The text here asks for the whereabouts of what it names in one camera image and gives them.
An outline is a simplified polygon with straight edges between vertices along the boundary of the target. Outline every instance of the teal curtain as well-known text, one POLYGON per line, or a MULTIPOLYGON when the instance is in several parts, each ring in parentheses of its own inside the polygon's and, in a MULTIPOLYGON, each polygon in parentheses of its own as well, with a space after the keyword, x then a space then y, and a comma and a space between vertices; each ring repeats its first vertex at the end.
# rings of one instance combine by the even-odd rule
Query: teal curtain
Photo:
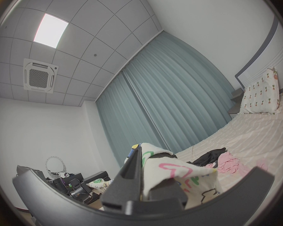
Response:
POLYGON ((120 137, 138 138, 136 143, 140 143, 153 141, 156 136, 158 141, 154 145, 177 153, 206 139, 231 120, 227 111, 233 106, 230 100, 233 90, 222 73, 202 54, 162 32, 115 78, 97 101, 97 106, 113 150, 121 146, 114 142, 121 141, 120 137), (126 91, 115 92, 125 84, 126 91), (121 101, 122 111, 116 101, 121 101), (130 113, 137 105, 140 116, 132 120, 130 113), (120 115, 116 117, 115 113, 122 115, 121 124, 120 115), (110 117, 103 119, 103 114, 110 117), (144 132, 127 131, 134 127, 136 120, 142 120, 142 115, 147 122, 142 123, 144 132), (116 125, 124 126, 121 135, 116 125), (150 130, 156 130, 151 137, 150 130))
POLYGON ((120 166, 131 147, 140 142, 168 149, 122 73, 115 77, 96 105, 109 145, 120 166))

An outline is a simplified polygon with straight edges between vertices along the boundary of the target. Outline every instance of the white headboard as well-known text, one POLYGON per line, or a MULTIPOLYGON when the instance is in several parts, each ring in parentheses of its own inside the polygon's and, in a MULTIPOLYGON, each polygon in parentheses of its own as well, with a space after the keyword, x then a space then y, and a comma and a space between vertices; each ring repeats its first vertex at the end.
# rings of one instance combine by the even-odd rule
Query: white headboard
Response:
POLYGON ((283 27, 276 17, 260 49, 235 77, 244 88, 273 66, 278 72, 280 92, 283 92, 283 27))

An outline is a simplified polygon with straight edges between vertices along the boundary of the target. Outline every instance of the square light panel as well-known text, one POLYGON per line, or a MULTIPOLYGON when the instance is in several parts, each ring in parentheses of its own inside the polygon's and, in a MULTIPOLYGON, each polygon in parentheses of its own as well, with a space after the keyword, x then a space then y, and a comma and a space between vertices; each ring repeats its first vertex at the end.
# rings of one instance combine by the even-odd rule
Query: square light panel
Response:
POLYGON ((56 48, 68 23, 45 14, 36 32, 34 42, 56 48))

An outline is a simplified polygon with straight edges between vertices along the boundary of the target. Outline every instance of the smoke detector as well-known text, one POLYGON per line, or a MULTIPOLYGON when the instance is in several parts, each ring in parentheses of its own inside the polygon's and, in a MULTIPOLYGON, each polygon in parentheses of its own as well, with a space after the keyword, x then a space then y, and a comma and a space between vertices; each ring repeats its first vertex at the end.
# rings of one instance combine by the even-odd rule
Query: smoke detector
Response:
POLYGON ((26 90, 53 93, 59 66, 25 58, 23 85, 26 90))

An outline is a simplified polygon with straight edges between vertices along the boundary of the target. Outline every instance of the curtain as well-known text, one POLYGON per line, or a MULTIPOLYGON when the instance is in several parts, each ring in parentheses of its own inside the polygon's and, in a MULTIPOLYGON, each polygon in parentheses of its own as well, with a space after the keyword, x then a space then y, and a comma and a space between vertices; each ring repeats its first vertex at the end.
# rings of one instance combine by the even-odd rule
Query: curtain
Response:
POLYGON ((122 73, 115 77, 96 105, 109 145, 120 166, 131 147, 140 142, 169 149, 122 73))
MULTIPOLYGON (((123 69, 97 105, 101 118, 109 114, 110 118, 102 119, 102 123, 112 149, 121 146, 120 138, 124 136, 138 138, 136 143, 153 141, 156 136, 157 142, 152 144, 177 153, 206 139, 231 120, 227 111, 233 106, 230 100, 233 90, 202 54, 162 32, 123 69), (115 100, 121 100, 121 109, 115 100), (126 116, 128 111, 135 110, 139 116, 134 120, 126 116), (121 124, 115 122, 119 117, 121 124), (129 133, 128 128, 134 128, 138 120, 144 132, 130 129, 129 133)), ((126 140, 126 151, 130 142, 126 140)))

